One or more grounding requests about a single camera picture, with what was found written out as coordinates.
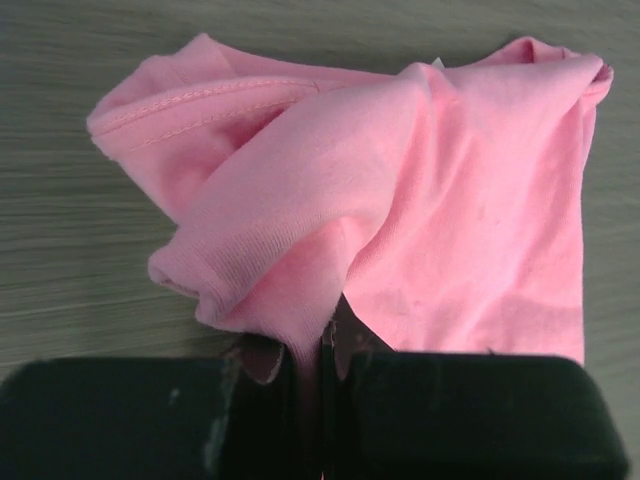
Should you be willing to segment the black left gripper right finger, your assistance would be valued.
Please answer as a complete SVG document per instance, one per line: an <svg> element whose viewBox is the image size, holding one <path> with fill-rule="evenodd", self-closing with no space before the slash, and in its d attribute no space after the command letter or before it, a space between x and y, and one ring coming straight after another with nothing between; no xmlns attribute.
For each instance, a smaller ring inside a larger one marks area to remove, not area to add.
<svg viewBox="0 0 640 480"><path fill-rule="evenodd" d="M321 340L328 479L624 479L602 393L559 356L397 351L337 303Z"/></svg>

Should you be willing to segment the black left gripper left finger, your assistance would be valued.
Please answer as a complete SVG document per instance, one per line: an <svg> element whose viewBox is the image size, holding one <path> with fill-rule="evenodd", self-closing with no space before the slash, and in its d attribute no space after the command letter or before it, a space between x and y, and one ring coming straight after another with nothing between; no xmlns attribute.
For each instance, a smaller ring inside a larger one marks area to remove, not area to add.
<svg viewBox="0 0 640 480"><path fill-rule="evenodd" d="M5 479L299 479L287 349L34 361L1 386Z"/></svg>

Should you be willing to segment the light pink t shirt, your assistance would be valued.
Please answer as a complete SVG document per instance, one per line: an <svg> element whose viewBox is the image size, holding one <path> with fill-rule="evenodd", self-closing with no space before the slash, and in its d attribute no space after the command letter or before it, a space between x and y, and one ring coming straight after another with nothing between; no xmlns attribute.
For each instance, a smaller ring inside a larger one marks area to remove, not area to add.
<svg viewBox="0 0 640 480"><path fill-rule="evenodd" d="M340 300L397 351L583 367L583 174L612 80L530 37L385 75L200 35L145 60L87 129L175 223L151 279L287 349L299 479L328 479L321 340Z"/></svg>

